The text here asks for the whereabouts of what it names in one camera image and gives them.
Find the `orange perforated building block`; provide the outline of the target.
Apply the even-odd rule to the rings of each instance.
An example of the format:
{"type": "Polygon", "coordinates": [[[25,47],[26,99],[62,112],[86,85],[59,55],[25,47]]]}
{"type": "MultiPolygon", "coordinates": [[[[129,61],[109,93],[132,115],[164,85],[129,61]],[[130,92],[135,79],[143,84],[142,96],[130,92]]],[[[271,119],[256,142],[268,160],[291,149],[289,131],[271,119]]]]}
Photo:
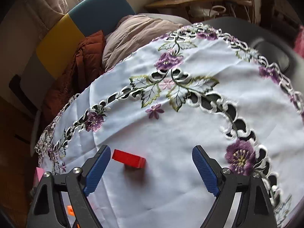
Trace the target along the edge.
{"type": "Polygon", "coordinates": [[[73,211],[72,206],[71,206],[71,205],[67,205],[66,207],[67,207],[67,208],[66,208],[67,214],[68,214],[69,216],[71,216],[71,217],[74,217],[73,227],[75,227],[75,228],[80,228],[80,226],[79,226],[79,224],[78,224],[78,222],[77,222],[77,220],[76,220],[76,216],[75,216],[75,214],[74,214],[74,211],[73,211]]]}

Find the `pink white shallow box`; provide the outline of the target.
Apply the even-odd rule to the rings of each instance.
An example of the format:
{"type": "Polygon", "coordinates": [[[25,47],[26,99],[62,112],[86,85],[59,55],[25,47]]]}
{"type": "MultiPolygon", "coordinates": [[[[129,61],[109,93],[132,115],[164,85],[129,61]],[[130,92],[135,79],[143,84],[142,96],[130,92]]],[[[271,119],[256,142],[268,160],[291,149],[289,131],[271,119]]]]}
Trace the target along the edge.
{"type": "Polygon", "coordinates": [[[44,169],[42,169],[40,167],[35,168],[35,174],[34,174],[34,178],[33,178],[33,184],[34,185],[38,185],[38,183],[40,182],[43,174],[44,174],[44,169]]]}

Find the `red plastic block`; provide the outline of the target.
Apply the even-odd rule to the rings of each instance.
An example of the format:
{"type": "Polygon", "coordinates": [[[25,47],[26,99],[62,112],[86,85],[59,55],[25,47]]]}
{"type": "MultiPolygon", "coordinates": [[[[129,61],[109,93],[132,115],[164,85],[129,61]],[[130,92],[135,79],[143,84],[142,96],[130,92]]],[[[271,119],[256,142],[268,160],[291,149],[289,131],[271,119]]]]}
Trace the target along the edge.
{"type": "Polygon", "coordinates": [[[126,166],[133,167],[136,169],[145,168],[146,164],[145,158],[118,149],[114,150],[112,159],[126,166]]]}

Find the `white embroidered floral tablecloth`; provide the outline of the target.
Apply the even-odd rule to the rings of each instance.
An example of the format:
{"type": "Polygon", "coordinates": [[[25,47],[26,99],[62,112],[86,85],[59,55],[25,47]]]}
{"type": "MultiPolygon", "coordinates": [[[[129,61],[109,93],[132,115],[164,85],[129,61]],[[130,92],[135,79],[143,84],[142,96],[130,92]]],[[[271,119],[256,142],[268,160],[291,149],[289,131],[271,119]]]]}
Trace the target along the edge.
{"type": "Polygon", "coordinates": [[[303,198],[303,94],[245,42],[196,23],[153,39],[75,95],[41,135],[39,166],[69,172],[101,145],[111,160],[89,195],[103,227],[200,227],[213,202],[192,161],[260,174],[278,227],[303,198]]]}

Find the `rust brown quilted jacket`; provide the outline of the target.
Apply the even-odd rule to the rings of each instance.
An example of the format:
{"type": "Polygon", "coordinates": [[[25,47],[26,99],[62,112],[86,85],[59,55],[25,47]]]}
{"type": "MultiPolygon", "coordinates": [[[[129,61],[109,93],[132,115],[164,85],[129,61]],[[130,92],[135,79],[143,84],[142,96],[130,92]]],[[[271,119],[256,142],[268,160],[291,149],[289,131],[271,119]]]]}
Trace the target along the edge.
{"type": "Polygon", "coordinates": [[[46,125],[51,123],[72,96],[83,92],[96,78],[105,73],[102,66],[105,45],[102,30],[87,36],[78,44],[71,62],[44,97],[41,111],[42,121],[46,125]]]}

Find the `black leather chair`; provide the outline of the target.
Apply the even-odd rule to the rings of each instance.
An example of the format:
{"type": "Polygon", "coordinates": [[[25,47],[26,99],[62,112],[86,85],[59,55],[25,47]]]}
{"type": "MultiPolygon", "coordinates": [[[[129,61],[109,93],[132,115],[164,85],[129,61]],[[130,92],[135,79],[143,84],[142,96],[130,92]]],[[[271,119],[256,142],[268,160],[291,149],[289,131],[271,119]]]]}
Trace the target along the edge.
{"type": "Polygon", "coordinates": [[[235,17],[194,23],[183,31],[194,75],[202,79],[188,101],[303,112],[303,59],[278,36],[235,17]]]}

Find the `beige pink quilted blanket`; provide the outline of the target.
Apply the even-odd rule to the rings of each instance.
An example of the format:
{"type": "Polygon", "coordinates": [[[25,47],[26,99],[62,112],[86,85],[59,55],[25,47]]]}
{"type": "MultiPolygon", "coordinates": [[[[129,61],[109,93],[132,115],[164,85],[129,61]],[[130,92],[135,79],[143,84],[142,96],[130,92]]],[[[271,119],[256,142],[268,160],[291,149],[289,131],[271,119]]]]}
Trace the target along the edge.
{"type": "Polygon", "coordinates": [[[182,21],[183,19],[174,15],[152,13],[123,17],[115,30],[106,36],[106,46],[102,56],[105,71],[111,70],[153,39],[182,27],[182,21]]]}

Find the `yellow blue grey sofa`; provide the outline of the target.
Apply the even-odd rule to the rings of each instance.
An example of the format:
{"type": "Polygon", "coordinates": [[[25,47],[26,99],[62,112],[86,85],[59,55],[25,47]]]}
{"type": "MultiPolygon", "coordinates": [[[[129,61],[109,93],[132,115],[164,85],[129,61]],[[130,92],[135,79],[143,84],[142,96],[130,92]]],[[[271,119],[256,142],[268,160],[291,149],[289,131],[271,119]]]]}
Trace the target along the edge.
{"type": "Polygon", "coordinates": [[[48,89],[71,62],[78,44],[99,30],[105,35],[113,32],[120,19],[134,14],[127,0],[81,1],[46,34],[22,75],[11,79],[9,88],[35,114],[48,89]]]}

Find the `wooden side table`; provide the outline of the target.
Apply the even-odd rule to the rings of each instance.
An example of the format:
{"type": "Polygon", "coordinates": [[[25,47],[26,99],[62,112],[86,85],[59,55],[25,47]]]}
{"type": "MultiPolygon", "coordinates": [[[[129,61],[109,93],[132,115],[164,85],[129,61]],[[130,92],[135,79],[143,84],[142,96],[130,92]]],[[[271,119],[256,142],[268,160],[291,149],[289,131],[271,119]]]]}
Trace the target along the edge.
{"type": "Polygon", "coordinates": [[[188,19],[188,12],[186,7],[194,4],[208,4],[208,3],[220,3],[220,2],[227,2],[227,3],[235,3],[237,5],[241,5],[244,7],[252,7],[253,2],[251,0],[160,0],[150,4],[145,5],[145,9],[150,12],[157,11],[159,9],[164,8],[183,8],[186,11],[185,18],[188,19]]]}

